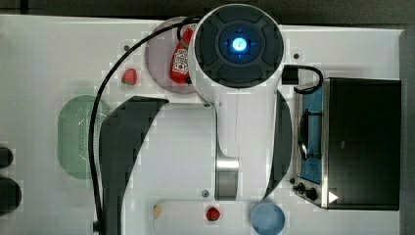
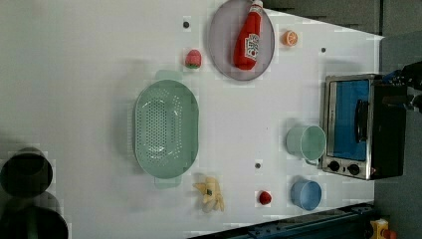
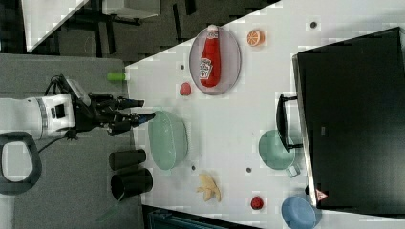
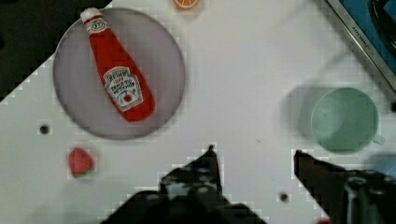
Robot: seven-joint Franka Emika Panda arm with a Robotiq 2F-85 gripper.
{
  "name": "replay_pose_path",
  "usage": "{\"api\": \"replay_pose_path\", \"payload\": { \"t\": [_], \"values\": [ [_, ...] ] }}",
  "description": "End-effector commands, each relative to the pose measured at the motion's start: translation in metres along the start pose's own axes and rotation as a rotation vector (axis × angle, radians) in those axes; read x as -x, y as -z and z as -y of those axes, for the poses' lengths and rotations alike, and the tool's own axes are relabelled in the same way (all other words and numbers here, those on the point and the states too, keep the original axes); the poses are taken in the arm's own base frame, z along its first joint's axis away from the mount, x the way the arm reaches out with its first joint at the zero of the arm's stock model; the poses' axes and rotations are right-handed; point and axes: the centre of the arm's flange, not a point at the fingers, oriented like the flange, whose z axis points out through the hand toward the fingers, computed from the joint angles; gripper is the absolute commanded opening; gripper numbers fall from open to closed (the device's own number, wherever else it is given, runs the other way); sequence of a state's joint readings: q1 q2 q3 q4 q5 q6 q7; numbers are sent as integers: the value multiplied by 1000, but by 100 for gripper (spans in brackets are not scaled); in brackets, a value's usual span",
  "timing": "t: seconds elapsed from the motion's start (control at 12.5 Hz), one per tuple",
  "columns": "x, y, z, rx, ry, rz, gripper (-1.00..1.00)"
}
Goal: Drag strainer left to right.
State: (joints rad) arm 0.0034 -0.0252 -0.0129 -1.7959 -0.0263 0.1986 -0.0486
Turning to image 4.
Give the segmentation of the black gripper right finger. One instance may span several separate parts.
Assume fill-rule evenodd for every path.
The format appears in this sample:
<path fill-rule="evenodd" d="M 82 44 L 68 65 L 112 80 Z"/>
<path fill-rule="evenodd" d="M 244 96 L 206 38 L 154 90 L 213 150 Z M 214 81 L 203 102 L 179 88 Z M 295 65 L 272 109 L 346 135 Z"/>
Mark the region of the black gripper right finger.
<path fill-rule="evenodd" d="M 298 150 L 294 173 L 332 224 L 396 224 L 395 179 L 347 170 Z"/>

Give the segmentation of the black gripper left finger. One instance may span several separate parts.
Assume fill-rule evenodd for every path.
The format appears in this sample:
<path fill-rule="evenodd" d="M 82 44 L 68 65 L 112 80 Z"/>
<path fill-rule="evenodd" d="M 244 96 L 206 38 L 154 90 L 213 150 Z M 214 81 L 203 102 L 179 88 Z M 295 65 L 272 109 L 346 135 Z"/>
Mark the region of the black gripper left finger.
<path fill-rule="evenodd" d="M 201 157 L 165 175 L 157 190 L 134 194 L 102 224 L 267 224 L 243 203 L 222 194 L 218 157 Z"/>

